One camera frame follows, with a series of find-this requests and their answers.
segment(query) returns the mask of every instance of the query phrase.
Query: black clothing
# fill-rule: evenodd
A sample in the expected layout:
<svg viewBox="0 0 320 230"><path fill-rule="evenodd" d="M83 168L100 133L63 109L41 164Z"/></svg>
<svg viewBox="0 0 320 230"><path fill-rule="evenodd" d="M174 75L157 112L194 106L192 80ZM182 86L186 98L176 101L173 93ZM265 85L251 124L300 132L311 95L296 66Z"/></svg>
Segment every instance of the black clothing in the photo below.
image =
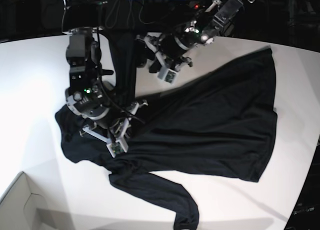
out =
<svg viewBox="0 0 320 230"><path fill-rule="evenodd" d="M72 162L89 160L112 172L110 183L176 212L174 230L195 230L198 207L180 184L150 171L236 177L258 182L271 157L277 115L276 71L271 49L220 67L149 106L132 121L128 153L112 158L105 143L79 130L85 120L66 106L56 114L62 150Z"/></svg>

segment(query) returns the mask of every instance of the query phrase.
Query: black long-sleeve shirt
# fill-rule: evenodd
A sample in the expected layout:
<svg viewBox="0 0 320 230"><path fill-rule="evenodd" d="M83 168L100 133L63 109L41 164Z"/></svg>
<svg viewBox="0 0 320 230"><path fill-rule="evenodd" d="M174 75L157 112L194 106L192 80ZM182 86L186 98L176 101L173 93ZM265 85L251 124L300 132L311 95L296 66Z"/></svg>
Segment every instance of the black long-sleeve shirt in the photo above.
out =
<svg viewBox="0 0 320 230"><path fill-rule="evenodd" d="M61 147L74 163L89 160L110 170L110 183L176 212L174 230L195 230L198 207L189 193L149 172L177 170L258 182L271 157L277 115L276 71L271 49L256 52L162 97L132 121L128 153L112 158L104 142L79 130L86 120L66 106L56 114Z"/></svg>

